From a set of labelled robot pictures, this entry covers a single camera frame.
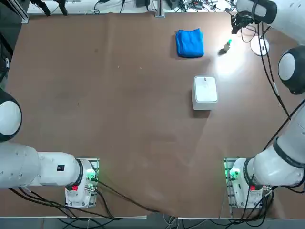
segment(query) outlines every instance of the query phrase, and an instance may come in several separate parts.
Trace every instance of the green light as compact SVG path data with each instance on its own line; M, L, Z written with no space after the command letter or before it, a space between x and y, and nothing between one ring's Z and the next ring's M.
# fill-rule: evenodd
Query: green light
M240 173L240 169L232 168L230 170L230 178L231 178L231 180L238 180L239 173Z
M94 169L87 169L86 177L88 180L95 178L95 171Z

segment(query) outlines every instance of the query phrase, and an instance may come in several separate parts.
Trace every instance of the brown tabletop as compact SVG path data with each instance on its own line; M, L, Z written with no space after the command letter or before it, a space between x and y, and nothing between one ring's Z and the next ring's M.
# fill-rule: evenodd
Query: brown tabletop
M204 57L178 58L175 32L196 28L204 34ZM244 30L244 39L251 33ZM229 52L218 56L231 37ZM279 82L277 63L296 43L273 29L267 38L279 92L292 111L300 98ZM211 112L192 110L196 75L217 80L219 101ZM226 13L32 18L22 26L7 91L23 111L14 142L97 156L102 181L179 217L219 217L224 158L261 152L285 120L260 57L240 34L231 36ZM34 190L64 202L63 187ZM105 197L116 216L148 214L109 192ZM0 201L1 216L62 215L9 190L0 191ZM278 190L269 217L304 219L294 207L304 204L303 197ZM105 213L102 203L92 210ZM226 198L221 216L230 216Z

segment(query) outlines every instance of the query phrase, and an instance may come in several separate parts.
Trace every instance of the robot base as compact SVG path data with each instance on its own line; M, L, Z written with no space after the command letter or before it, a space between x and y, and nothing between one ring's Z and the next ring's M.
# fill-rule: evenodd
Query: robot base
M92 208L96 206L98 183L91 178L98 179L100 160L98 158L78 158L83 166L81 183L73 190L65 188L65 205L74 208Z
M267 51L269 52L270 46L269 46L269 42L267 41L267 39L265 39L265 42L266 42L266 46L265 46L264 40L262 38L258 40L258 36L254 36L250 43L252 51L256 55L261 56L261 50L259 47L259 43L261 43L262 54L263 54L263 56L267 55Z
M244 163L246 158L226 158L224 160L225 170L227 171L227 190L231 207L245 208L249 185L244 178ZM263 189L250 190L247 208L254 208L255 205L261 200Z

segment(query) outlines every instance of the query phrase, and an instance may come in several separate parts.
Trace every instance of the white lamp base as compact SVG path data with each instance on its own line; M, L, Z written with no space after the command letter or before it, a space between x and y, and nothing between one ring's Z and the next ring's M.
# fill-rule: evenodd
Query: white lamp base
M262 38L258 39L258 36L253 37L253 39L250 42L250 46L251 46L252 51L256 55L261 56L261 50L260 50L260 47L259 47L259 42L261 43L261 47L262 47L262 55L263 56L267 55L267 51L269 52L270 46L269 46L269 42L267 41L266 38L265 38L265 42L266 42L266 46L265 46L264 40Z

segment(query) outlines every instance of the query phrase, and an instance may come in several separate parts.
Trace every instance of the floor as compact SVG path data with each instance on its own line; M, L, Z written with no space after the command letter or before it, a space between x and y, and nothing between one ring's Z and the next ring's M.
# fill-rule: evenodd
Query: floor
M100 223L105 223L107 220L98 219ZM225 219L215 220L217 223L226 224L228 221ZM196 225L200 220L183 220L185 228ZM74 225L78 227L87 228L87 221L75 222ZM260 227L261 229L299 229L303 228L305 220L266 220L265 223ZM62 229L65 224L61 223L57 219L52 218L37 218L37 219L0 219L0 225L2 229ZM92 221L89 223L89 227L96 226ZM147 219L122 219L117 222L112 222L105 226L107 229L165 229L167 227L161 214L149 215ZM182 221L180 220L180 229L183 229ZM224 229L224 226L217 226L210 221L206 221L197 229ZM232 229L246 229L250 228L246 224L231 226Z

